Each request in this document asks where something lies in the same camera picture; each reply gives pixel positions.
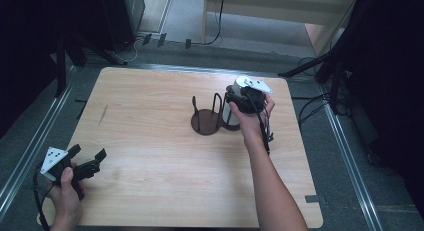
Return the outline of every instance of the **black cable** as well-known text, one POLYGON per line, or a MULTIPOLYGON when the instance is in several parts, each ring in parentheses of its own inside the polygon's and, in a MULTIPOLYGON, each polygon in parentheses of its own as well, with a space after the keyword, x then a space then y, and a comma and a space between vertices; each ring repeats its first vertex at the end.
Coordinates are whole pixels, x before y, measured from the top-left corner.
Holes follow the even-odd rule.
POLYGON ((219 18, 218 18, 218 33, 216 34, 216 37, 213 41, 209 42, 209 43, 192 43, 192 44, 200 44, 200 45, 211 45, 213 44, 218 37, 221 35, 221 17, 222 17, 222 9, 224 7, 224 0, 221 0, 221 9, 219 10, 219 18))
POLYGON ((262 139, 265 145, 265 150, 267 151, 268 155, 269 155, 269 145, 268 145, 268 136, 265 133, 265 125, 262 122, 262 118, 261 118, 261 114, 259 113, 258 109, 255 106, 255 103, 253 102, 253 99, 250 97, 250 95, 248 93, 245 93, 245 95, 247 96, 247 98, 249 98, 250 103, 252 104, 253 108, 255 109, 255 113, 258 116, 259 119, 259 126, 261 128, 261 133, 262 133, 262 139))
MULTIPOLYGON (((300 66, 300 63, 301 63, 303 60, 307 59, 307 58, 315 59, 315 58, 313 58, 313 57, 304 57, 304 58, 301 58, 301 59, 297 62, 297 67, 299 67, 299 66, 300 66)), ((303 71, 302 73, 304 73, 304 74, 306 74, 306 75, 308 75, 308 76, 314 76, 314 75, 316 75, 316 74, 317 74, 316 65, 314 66, 315 74, 310 74, 310 73, 307 73, 306 71, 308 71, 308 70, 305 70, 305 71, 303 71)))
POLYGON ((313 110, 313 111, 311 111, 311 113, 310 114, 308 114, 307 116, 306 116, 306 118, 302 118, 302 113, 303 113, 303 111, 306 109, 306 107, 308 106, 308 105, 310 105, 311 103, 313 103, 314 101, 317 101, 317 100, 329 100, 329 97, 328 97, 328 95, 330 95, 329 93, 324 93, 324 94, 321 94, 321 95, 318 95, 318 96, 316 96, 316 97, 313 97, 313 98, 311 98, 311 100, 309 100, 303 107, 302 107, 302 109, 300 110, 300 112, 299 112, 299 115, 298 115, 298 121, 297 121, 297 123, 298 123, 298 125, 299 125, 299 130, 300 130, 300 132, 302 132, 302 124, 306 121, 306 119, 308 119, 309 117, 311 117, 312 115, 314 115, 315 113, 317 113, 322 107, 324 107, 324 105, 325 104, 327 104, 328 102, 326 102, 326 103, 324 103, 323 105, 321 105, 319 108, 317 108, 317 109, 315 109, 315 110, 313 110))
POLYGON ((34 172, 34 176, 33 176, 33 184, 34 184, 34 198, 35 198, 35 204, 37 205, 37 210, 38 210, 38 214, 39 214, 39 220, 41 225, 43 226, 43 229, 46 231, 50 230, 49 224, 47 223, 46 217, 44 216, 44 212, 43 212, 43 202, 40 201, 40 197, 38 196, 38 172, 40 171, 41 166, 43 165, 43 162, 39 163, 37 165, 37 167, 35 168, 35 172, 34 172))

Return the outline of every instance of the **forearm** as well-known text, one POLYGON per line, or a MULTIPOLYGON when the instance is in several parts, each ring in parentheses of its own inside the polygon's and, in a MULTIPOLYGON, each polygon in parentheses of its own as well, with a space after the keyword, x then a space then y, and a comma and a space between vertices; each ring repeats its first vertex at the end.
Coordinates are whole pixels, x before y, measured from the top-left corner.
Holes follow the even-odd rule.
POLYGON ((260 138, 245 140, 252 168, 261 230, 307 230, 303 216, 282 182, 260 138))

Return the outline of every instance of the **person's hand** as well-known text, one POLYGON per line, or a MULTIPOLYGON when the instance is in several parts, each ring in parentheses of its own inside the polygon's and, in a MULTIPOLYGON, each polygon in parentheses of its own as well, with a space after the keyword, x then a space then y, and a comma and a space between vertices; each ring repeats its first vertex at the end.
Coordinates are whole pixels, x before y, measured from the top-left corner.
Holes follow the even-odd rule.
MULTIPOLYGON (((267 93, 265 95, 265 109, 268 112, 268 115, 271 116, 271 111, 275 106, 274 101, 271 99, 271 96, 267 93)), ((231 112, 237 117, 240 121, 240 129, 244 137, 244 143, 246 146, 251 143, 260 143, 263 144, 262 132, 259 124, 259 119, 257 115, 246 115, 238 109, 237 105, 234 102, 229 103, 231 112)), ((264 125, 266 125, 265 120, 265 111, 261 112, 261 117, 264 125)))
MULTIPOLYGON (((50 230, 73 230, 82 216, 82 206, 77 192, 72 187, 74 177, 72 168, 65 168, 61 177, 61 187, 55 185, 50 191, 50 198, 56 209, 56 217, 50 230)), ((82 192, 85 186, 80 182, 82 192)))

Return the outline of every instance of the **fingers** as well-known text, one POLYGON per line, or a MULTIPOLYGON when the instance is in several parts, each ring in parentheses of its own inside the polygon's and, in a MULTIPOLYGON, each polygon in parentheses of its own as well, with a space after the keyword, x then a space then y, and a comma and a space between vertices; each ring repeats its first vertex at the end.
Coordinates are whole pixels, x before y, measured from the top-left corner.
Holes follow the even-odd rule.
POLYGON ((265 101, 266 101, 266 111, 268 112, 268 115, 271 116, 271 111, 275 106, 274 100, 272 100, 271 96, 268 93, 265 93, 265 101))
POLYGON ((233 114, 238 118, 238 120, 240 120, 241 112, 238 109, 237 105, 234 102, 230 102, 229 105, 230 105, 231 112, 233 112, 233 114))
POLYGON ((69 190, 72 188, 72 178, 74 177, 74 172, 72 171, 72 168, 66 167, 62 172, 62 177, 60 179, 62 190, 69 190))

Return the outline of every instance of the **left hand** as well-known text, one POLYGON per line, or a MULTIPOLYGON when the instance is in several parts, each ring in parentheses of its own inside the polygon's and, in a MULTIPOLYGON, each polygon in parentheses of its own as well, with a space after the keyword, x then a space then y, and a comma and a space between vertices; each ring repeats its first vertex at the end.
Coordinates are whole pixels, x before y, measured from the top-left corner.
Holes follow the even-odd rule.
MULTIPOLYGON (((72 187, 74 177, 72 168, 67 167, 61 176, 61 187, 55 185, 50 191, 50 197, 56 209, 56 217, 51 230, 73 230, 82 216, 82 206, 77 192, 72 187)), ((80 182, 82 192, 85 186, 80 182)))

